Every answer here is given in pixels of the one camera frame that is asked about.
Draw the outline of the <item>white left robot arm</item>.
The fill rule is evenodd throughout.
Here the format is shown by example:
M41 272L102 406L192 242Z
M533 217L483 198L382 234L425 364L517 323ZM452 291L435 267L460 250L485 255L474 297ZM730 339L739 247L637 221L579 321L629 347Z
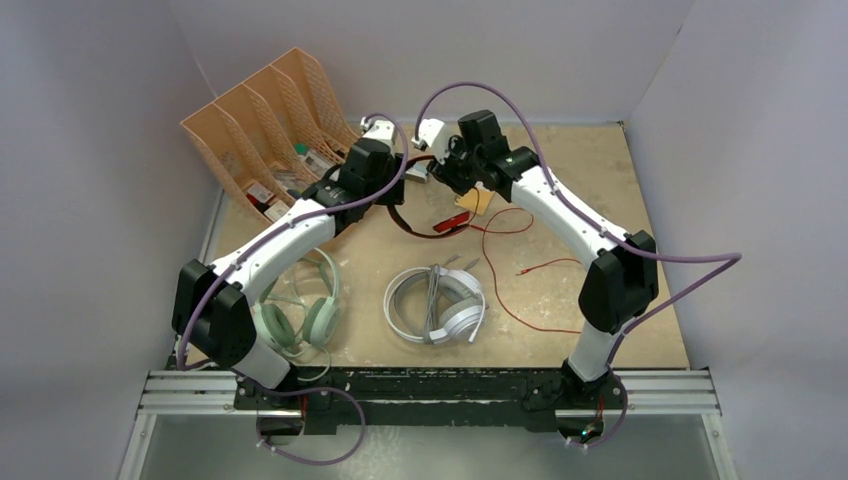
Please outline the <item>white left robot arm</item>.
M186 348L192 345L217 366L259 383L272 408L295 402L291 364L260 337L253 307L296 261L361 220L398 183L406 159L396 155L395 143L363 135L338 170L307 188L261 234L209 265L191 260L181 268L172 319L180 336L178 369L191 369Z

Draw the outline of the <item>red black headphones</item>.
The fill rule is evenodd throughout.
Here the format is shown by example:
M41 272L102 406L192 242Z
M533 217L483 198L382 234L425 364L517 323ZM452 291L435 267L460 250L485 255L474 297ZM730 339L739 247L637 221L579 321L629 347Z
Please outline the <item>red black headphones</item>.
M416 163L431 160L430 155L415 158ZM395 194L386 206L389 218L404 233L422 240L442 240L471 230L474 215L452 204L450 192L445 193L429 174L427 183L404 179L404 196Z

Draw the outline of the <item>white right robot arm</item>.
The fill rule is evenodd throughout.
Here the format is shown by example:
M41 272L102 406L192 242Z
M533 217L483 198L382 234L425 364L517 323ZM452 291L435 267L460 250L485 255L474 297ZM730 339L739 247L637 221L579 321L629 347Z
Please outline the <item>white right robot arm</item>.
M646 231L635 234L608 221L560 182L529 147L513 148L495 114L465 115L453 132L444 122L424 119L413 143L434 155L431 175L457 194L482 185L546 225L586 271L578 296L585 325L562 366L561 392L576 407L596 399L610 372L610 356L623 327L646 312L659 293L656 251Z

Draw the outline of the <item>white over-ear headphones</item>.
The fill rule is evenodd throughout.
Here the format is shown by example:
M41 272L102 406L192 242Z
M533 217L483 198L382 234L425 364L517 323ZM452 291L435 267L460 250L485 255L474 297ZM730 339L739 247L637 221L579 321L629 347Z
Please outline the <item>white over-ear headphones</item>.
M402 313L402 300L419 285L426 288L426 297L423 324L414 330ZM471 273L434 264L397 274L384 292L382 308L389 327L408 342L437 345L464 339L472 343L483 323L487 301L480 281Z

